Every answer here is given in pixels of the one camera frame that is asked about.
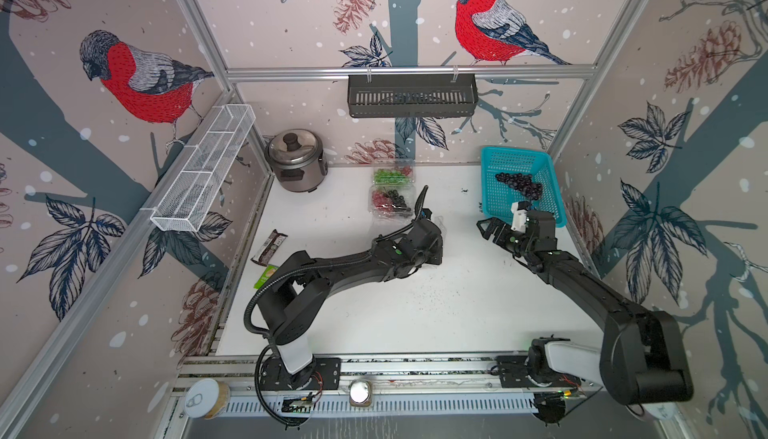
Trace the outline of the teal plastic basket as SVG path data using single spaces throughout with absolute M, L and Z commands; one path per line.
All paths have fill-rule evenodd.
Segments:
M 512 205 L 527 201 L 553 214 L 558 228 L 567 224 L 551 158 L 533 150 L 485 147 L 481 153 L 482 211 L 499 219 L 513 217 Z

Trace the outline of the clear clamshell container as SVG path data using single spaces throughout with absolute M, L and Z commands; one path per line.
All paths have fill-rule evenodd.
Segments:
M 444 224 L 444 221 L 443 221 L 443 217 L 441 215 L 434 215 L 434 214 L 432 214 L 428 218 L 426 213 L 422 213 L 422 218 L 423 219 L 428 219 L 429 221 L 431 221 L 436 227 L 439 228 L 439 230 L 441 232 L 442 238 L 443 239 L 447 238 L 447 229 L 445 227 L 445 224 Z
M 414 182 L 414 170 L 409 165 L 388 164 L 373 169 L 374 186 L 404 186 Z
M 414 215 L 415 188 L 411 184 L 373 185 L 368 210 L 376 217 L 393 219 Z

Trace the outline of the dark purple grape bunch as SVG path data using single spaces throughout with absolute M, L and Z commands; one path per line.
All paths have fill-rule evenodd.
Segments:
M 502 172 L 496 174 L 495 179 L 520 193 L 526 201 L 538 201 L 543 195 L 543 185 L 534 182 L 530 174 Z

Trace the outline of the pink red grape bunch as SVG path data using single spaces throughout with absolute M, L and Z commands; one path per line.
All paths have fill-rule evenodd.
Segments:
M 371 196 L 371 201 L 375 211 L 389 212 L 392 210 L 392 200 L 385 191 L 374 191 Z

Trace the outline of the green grape bunch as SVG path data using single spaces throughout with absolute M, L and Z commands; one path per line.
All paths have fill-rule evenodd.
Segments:
M 373 174 L 376 185 L 403 185 L 412 181 L 410 175 L 400 169 L 376 169 Z

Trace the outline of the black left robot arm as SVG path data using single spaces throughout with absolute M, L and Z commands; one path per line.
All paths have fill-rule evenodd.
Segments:
M 302 389 L 316 376 L 307 332 L 329 297 L 369 283 L 405 279 L 423 265 L 442 263 L 443 235 L 424 207 L 427 191 L 424 187 L 416 200 L 414 218 L 374 238 L 369 249 L 330 259 L 295 252 L 255 291 L 243 324 L 267 340 L 266 349 L 287 375 L 287 389 Z

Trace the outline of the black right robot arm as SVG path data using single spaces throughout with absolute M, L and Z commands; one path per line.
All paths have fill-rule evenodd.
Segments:
M 511 253 L 545 284 L 565 294 L 603 333 L 600 348 L 563 338 L 538 338 L 527 370 L 536 383 L 569 375 L 599 384 L 621 405 L 685 402 L 694 384 L 677 322 L 622 296 L 561 250 L 552 214 L 517 210 L 507 223 L 480 220 L 481 236 Z

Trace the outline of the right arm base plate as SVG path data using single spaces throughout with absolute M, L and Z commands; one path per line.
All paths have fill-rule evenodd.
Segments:
M 491 368 L 502 388 L 559 388 L 574 389 L 582 381 L 551 369 L 545 359 L 530 359 L 527 355 L 501 355 L 495 358 Z

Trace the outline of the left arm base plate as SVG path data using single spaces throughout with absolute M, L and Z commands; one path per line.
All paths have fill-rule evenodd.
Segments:
M 339 387 L 341 378 L 341 359 L 337 357 L 314 357 L 313 361 L 298 371 L 290 374 L 281 359 L 268 356 L 261 362 L 257 374 L 258 385 L 262 391 L 299 391 L 330 390 Z

